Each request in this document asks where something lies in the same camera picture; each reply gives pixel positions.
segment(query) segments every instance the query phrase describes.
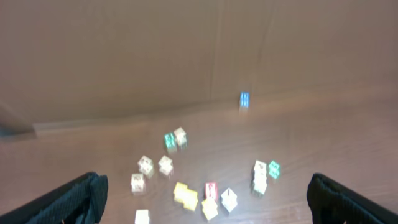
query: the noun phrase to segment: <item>brown wall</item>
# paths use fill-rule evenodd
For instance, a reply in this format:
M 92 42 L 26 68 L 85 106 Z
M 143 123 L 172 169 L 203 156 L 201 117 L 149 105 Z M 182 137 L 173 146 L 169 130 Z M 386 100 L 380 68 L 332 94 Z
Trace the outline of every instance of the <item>brown wall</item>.
M 396 0 L 5 0 L 0 10 L 0 102 L 27 123 L 398 71 Z

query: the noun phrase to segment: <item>small cube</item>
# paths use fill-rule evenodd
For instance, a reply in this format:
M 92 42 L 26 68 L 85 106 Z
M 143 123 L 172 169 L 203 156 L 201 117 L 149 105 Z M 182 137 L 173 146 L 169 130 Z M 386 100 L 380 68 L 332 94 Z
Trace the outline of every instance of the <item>small cube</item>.
M 221 203 L 228 212 L 231 212 L 238 205 L 238 202 L 236 201 L 237 197 L 238 196 L 236 196 L 230 188 L 226 189 L 226 191 L 221 194 Z
M 181 127 L 177 128 L 174 131 L 174 135 L 175 135 L 175 142 L 178 144 L 178 146 L 184 148 L 187 144 L 187 134 L 184 131 L 184 129 L 182 129 Z
M 222 200 L 236 200 L 237 195 L 230 189 L 226 189 L 224 193 L 221 194 L 221 199 Z
M 218 215 L 217 209 L 203 209 L 202 211 L 208 221 Z
M 154 164 L 152 159 L 149 159 L 146 156 L 143 156 L 138 161 L 139 172 L 142 172 L 146 177 L 151 178 L 154 174 Z
M 241 108 L 249 108 L 250 94 L 248 92 L 241 92 L 240 106 Z
M 185 192 L 186 189 L 188 189 L 188 186 L 185 185 L 185 184 L 182 184 L 180 182 L 177 182 L 175 184 L 175 188 L 174 188 L 173 193 L 174 193 L 174 200 L 176 202 L 183 203 L 183 199 L 184 199 L 184 196 L 185 196 L 184 192 Z
M 141 157 L 141 159 L 138 161 L 138 165 L 140 167 L 143 167 L 143 166 L 154 166 L 154 164 L 152 162 L 152 159 L 149 159 L 146 156 L 142 156 Z
M 145 180 L 143 174 L 132 174 L 131 175 L 131 192 L 142 193 L 145 191 Z
M 195 211 L 197 208 L 198 199 L 193 197 L 185 198 L 183 204 L 185 209 Z
M 217 201 L 217 184 L 215 182 L 206 183 L 205 194 L 206 198 L 212 198 L 214 201 Z
M 185 189 L 183 191 L 183 204 L 185 209 L 195 211 L 198 204 L 198 192 Z
M 270 170 L 268 173 L 269 173 L 269 175 L 270 175 L 271 177 L 273 177 L 274 179 L 278 179 L 279 170 L 274 170 L 274 169 L 272 169 L 272 170 Z
M 253 184 L 267 182 L 267 176 L 262 174 L 254 174 Z
M 173 165 L 163 165 L 159 168 L 159 172 L 166 177 L 170 177 L 173 174 Z
M 267 182 L 257 182 L 254 184 L 253 190 L 261 195 L 264 195 L 267 190 Z
M 280 165 L 275 161 L 271 161 L 268 167 L 270 170 L 279 170 Z
M 135 224 L 149 224 L 149 211 L 148 210 L 137 210 Z
M 217 203 L 212 198 L 208 198 L 202 201 L 201 204 L 203 206 L 202 211 L 205 214 L 207 220 L 211 220 L 218 215 Z
M 162 158 L 160 159 L 158 164 L 159 164 L 159 166 L 171 165 L 171 164 L 173 164 L 173 160 L 167 156 L 162 156 Z
M 206 200 L 201 202 L 203 208 L 206 209 L 217 209 L 217 203 L 212 198 L 207 198 Z
M 168 133 L 164 136 L 164 142 L 168 153 L 177 152 L 177 145 L 173 133 Z
M 224 205 L 224 208 L 227 209 L 227 211 L 230 213 L 234 208 L 238 205 L 236 200 L 228 200 L 222 203 Z
M 267 164 L 265 162 L 261 162 L 259 160 L 254 164 L 253 170 L 260 174 L 267 174 Z
M 139 172 L 143 173 L 148 179 L 150 179 L 155 173 L 154 167 L 152 166 L 142 166 L 140 167 Z

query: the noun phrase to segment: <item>yellow cube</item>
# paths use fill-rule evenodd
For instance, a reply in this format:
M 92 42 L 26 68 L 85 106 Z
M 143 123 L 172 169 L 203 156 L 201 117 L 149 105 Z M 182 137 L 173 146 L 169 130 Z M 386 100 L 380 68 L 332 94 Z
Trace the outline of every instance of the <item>yellow cube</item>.
M 191 190 L 191 189 L 185 189 L 184 192 L 186 193 L 186 197 L 198 197 L 198 192 Z
M 180 182 L 177 182 L 177 183 L 175 184 L 175 188 L 174 188 L 173 193 L 176 194 L 178 191 L 180 191 L 180 190 L 185 190 L 185 189 L 187 189 L 187 188 L 188 188 L 187 185 L 181 184 Z
M 183 203 L 183 199 L 185 197 L 185 191 L 187 190 L 188 186 L 185 184 L 181 184 L 180 182 L 177 182 L 177 184 L 175 184 L 175 188 L 174 188 L 174 200 L 176 202 L 180 202 Z
M 212 218 L 216 217 L 218 215 L 217 208 L 216 209 L 210 209 L 210 208 L 203 208 L 203 214 L 205 214 L 207 220 L 211 220 Z
M 214 201 L 212 198 L 207 198 L 206 200 L 201 202 L 201 205 L 203 206 L 203 209 L 211 209 L 211 210 L 216 210 L 217 209 L 217 203 Z
M 195 209 L 197 208 L 197 204 L 198 204 L 197 198 L 190 197 L 184 200 L 184 208 L 191 211 L 195 211 Z

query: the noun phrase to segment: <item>wooden table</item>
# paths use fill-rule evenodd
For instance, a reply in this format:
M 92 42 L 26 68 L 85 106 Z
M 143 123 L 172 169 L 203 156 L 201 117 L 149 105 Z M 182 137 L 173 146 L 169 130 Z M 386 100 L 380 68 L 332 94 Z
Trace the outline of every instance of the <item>wooden table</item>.
M 193 106 L 79 128 L 39 132 L 0 143 L 0 213 L 19 207 L 79 175 L 106 174 L 109 192 L 101 223 L 134 223 L 149 209 L 152 223 L 206 223 L 205 182 L 231 187 L 238 206 L 211 223 L 310 223 L 306 192 L 321 172 L 398 213 L 398 90 L 394 83 L 314 88 L 253 98 L 247 113 L 236 102 Z M 131 174 L 142 155 L 165 154 L 163 136 L 182 126 L 188 147 L 171 155 L 175 174 L 156 172 L 135 197 Z M 263 198 L 251 194 L 256 159 L 281 165 Z M 195 212 L 173 201 L 176 181 L 199 192 Z

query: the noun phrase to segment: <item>white cube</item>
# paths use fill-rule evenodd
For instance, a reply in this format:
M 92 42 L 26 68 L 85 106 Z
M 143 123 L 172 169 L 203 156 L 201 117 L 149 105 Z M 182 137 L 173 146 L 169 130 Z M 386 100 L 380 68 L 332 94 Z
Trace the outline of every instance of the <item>white cube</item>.
M 256 184 L 256 182 L 266 182 L 267 181 L 267 175 L 255 172 L 254 173 L 254 178 L 253 178 L 253 183 Z
M 228 188 L 221 194 L 221 203 L 228 212 L 231 212 L 238 205 L 238 202 L 236 201 L 237 198 L 238 196 Z
M 131 175 L 131 192 L 140 193 L 145 191 L 145 180 L 143 174 L 132 174 Z
M 140 167 L 139 172 L 142 172 L 148 179 L 150 179 L 155 173 L 153 166 L 142 166 Z
M 159 161 L 159 166 L 167 166 L 167 165 L 171 165 L 173 163 L 173 160 L 171 160 L 169 157 L 167 156 L 163 156 L 160 161 Z
M 149 224 L 149 211 L 148 210 L 137 210 L 135 224 Z
M 222 204 L 228 212 L 231 212 L 238 205 L 238 202 L 236 200 L 223 200 Z
M 267 164 L 265 162 L 256 161 L 254 164 L 254 172 L 260 174 L 267 174 Z
M 145 166 L 154 166 L 154 163 L 152 162 L 152 159 L 149 159 L 146 156 L 142 156 L 141 159 L 138 161 L 139 167 L 145 167 Z
M 174 131 L 174 135 L 175 142 L 178 144 L 178 146 L 183 146 L 187 143 L 187 134 L 181 127 Z
M 161 172 L 162 174 L 164 174 L 166 176 L 170 176 L 173 174 L 173 165 L 172 164 L 163 165 L 160 167 L 159 172 Z
M 221 199 L 222 200 L 236 200 L 237 195 L 230 189 L 226 189 L 224 193 L 221 194 Z
M 267 183 L 265 181 L 255 183 L 253 190 L 261 195 L 264 195 L 267 190 Z

